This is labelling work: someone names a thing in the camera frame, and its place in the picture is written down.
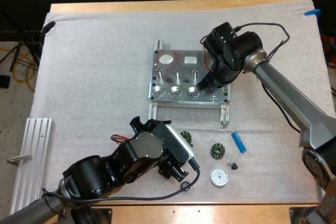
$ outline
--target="wooden table edge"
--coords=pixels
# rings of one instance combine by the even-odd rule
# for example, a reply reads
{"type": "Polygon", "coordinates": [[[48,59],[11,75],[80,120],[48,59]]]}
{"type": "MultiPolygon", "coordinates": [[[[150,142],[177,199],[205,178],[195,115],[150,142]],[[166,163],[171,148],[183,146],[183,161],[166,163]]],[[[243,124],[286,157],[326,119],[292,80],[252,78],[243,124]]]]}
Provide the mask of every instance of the wooden table edge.
{"type": "Polygon", "coordinates": [[[172,0],[52,4],[51,13],[155,12],[214,10],[305,0],[172,0]]]}

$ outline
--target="circular recess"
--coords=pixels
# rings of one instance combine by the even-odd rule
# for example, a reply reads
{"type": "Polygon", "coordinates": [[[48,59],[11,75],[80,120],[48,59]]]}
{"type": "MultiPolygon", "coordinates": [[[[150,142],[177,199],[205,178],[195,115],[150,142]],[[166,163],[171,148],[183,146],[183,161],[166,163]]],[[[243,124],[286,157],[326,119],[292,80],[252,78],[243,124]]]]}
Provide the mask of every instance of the circular recess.
{"type": "Polygon", "coordinates": [[[188,93],[187,93],[187,97],[189,99],[195,99],[199,96],[199,93],[200,91],[198,90],[198,88],[195,88],[195,87],[190,87],[188,89],[188,93]]]}
{"type": "Polygon", "coordinates": [[[174,59],[174,57],[171,56],[171,55],[162,55],[159,58],[159,62],[161,64],[170,64],[170,63],[172,63],[173,59],[174,59]]]}
{"type": "Polygon", "coordinates": [[[163,97],[164,96],[164,90],[160,86],[155,86],[153,89],[153,96],[155,98],[163,97]]]}
{"type": "Polygon", "coordinates": [[[174,87],[170,88],[169,95],[172,98],[178,98],[178,97],[181,97],[182,91],[181,91],[181,89],[179,87],[174,86],[174,87]]]}

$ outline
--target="red wire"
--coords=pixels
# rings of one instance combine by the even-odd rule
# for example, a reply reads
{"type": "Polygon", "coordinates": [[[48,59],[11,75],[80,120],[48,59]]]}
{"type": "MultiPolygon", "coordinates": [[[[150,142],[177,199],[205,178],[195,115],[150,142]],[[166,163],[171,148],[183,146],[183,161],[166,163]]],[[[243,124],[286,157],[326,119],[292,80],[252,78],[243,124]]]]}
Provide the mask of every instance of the red wire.
{"type": "Polygon", "coordinates": [[[111,136],[111,140],[114,141],[114,142],[116,142],[116,143],[118,143],[118,144],[121,144],[122,142],[124,142],[126,140],[129,140],[129,138],[127,136],[124,136],[124,135],[113,134],[111,136]]]}

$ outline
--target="hole in plate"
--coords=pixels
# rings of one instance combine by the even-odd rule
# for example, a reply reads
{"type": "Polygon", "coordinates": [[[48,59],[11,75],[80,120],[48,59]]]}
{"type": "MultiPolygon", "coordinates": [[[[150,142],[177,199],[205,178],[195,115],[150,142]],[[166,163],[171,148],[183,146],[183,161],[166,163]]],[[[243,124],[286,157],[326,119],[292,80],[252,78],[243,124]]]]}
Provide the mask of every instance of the hole in plate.
{"type": "Polygon", "coordinates": [[[172,63],[174,57],[171,56],[171,55],[162,55],[160,58],[159,58],[159,62],[162,63],[162,64],[170,64],[172,63]]]}

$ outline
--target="black cable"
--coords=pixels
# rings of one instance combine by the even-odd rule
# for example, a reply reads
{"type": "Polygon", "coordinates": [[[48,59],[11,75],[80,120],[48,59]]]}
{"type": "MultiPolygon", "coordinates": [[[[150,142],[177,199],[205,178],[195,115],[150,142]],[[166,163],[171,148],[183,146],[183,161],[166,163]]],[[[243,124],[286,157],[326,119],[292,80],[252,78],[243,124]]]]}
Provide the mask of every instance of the black cable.
{"type": "Polygon", "coordinates": [[[66,217],[64,216],[64,214],[63,214],[62,212],[58,212],[58,211],[56,211],[54,208],[52,208],[52,207],[50,206],[49,202],[47,201],[47,195],[44,195],[43,198],[44,198],[44,202],[47,204],[47,206],[50,208],[50,210],[51,210],[53,213],[57,214],[57,215],[60,216],[61,218],[66,219],[66,217]]]}
{"type": "MultiPolygon", "coordinates": [[[[267,60],[270,60],[274,54],[278,51],[278,49],[283,46],[285,43],[287,43],[290,39],[290,36],[288,34],[288,32],[286,31],[286,29],[283,27],[283,25],[281,24],[278,24],[278,23],[260,23],[260,22],[255,22],[255,23],[247,23],[247,24],[244,24],[244,25],[241,25],[241,26],[237,26],[234,31],[237,32],[237,31],[240,31],[243,27],[246,27],[246,26],[257,26],[257,25],[263,25],[263,26],[278,26],[280,27],[283,32],[286,34],[287,38],[285,40],[282,40],[279,45],[277,45],[269,54],[268,56],[266,57],[267,60]]],[[[287,114],[285,113],[285,111],[283,110],[283,108],[280,106],[280,104],[274,99],[274,97],[268,92],[268,90],[265,88],[265,86],[263,84],[262,85],[262,88],[264,89],[265,93],[268,95],[268,97],[275,103],[275,105],[279,108],[279,110],[282,112],[282,114],[284,115],[287,123],[289,124],[289,126],[292,127],[293,130],[295,130],[296,132],[300,133],[300,130],[298,128],[296,128],[289,120],[287,114]]]]}
{"type": "Polygon", "coordinates": [[[51,193],[49,191],[47,191],[45,188],[43,188],[43,197],[45,196],[49,196],[49,197],[56,197],[59,199],[62,199],[64,201],[68,201],[68,202],[72,202],[72,203],[78,203],[78,204],[94,204],[94,203],[98,203],[100,201],[108,201],[108,200],[143,200],[143,201],[154,201],[154,200],[163,200],[163,199],[168,199],[171,198],[177,194],[180,194],[181,192],[188,190],[190,187],[192,187],[199,179],[199,175],[200,175],[200,170],[198,169],[197,171],[197,175],[195,177],[195,179],[186,187],[183,187],[182,189],[172,193],[172,194],[168,194],[166,196],[161,196],[161,197],[151,197],[151,198],[141,198],[141,197],[107,197],[107,198],[100,198],[100,199],[70,199],[70,198],[66,198],[63,195],[59,195],[59,194],[55,194],[55,193],[51,193]]]}
{"type": "Polygon", "coordinates": [[[266,92],[266,94],[268,95],[268,97],[275,103],[275,105],[279,108],[279,110],[282,112],[282,114],[284,115],[287,123],[289,124],[289,126],[292,127],[293,130],[295,130],[296,132],[300,133],[300,130],[298,128],[296,128],[289,120],[287,114],[285,113],[285,111],[283,110],[283,108],[280,106],[280,104],[274,99],[274,97],[268,92],[268,90],[266,89],[266,87],[262,85],[262,88],[264,89],[264,91],[266,92]]]}
{"type": "Polygon", "coordinates": [[[15,47],[13,47],[1,60],[0,60],[0,64],[16,49],[18,47],[18,45],[17,46],[15,46],[15,47]]]}
{"type": "Polygon", "coordinates": [[[281,46],[283,46],[285,43],[287,43],[288,41],[289,41],[289,39],[290,39],[290,36],[289,36],[289,34],[288,34],[288,32],[286,31],[286,29],[283,27],[283,25],[281,25],[281,24],[278,24],[278,23],[264,23],[264,22],[255,22],[255,23],[247,23],[247,24],[243,24],[243,25],[241,25],[241,26],[237,26],[235,29],[234,29],[234,31],[235,32],[238,32],[238,31],[240,31],[243,27],[246,27],[246,26],[258,26],[258,25],[262,25],[262,26],[278,26],[278,27],[280,27],[282,30],[283,30],[283,32],[286,34],[286,36],[287,36],[287,38],[285,39],[285,40],[282,40],[281,42],[280,42],[280,44],[279,45],[277,45],[269,54],[268,54],[268,56],[267,56],[267,60],[270,60],[273,56],[274,56],[274,54],[278,51],[278,49],[281,47],[281,46]]]}

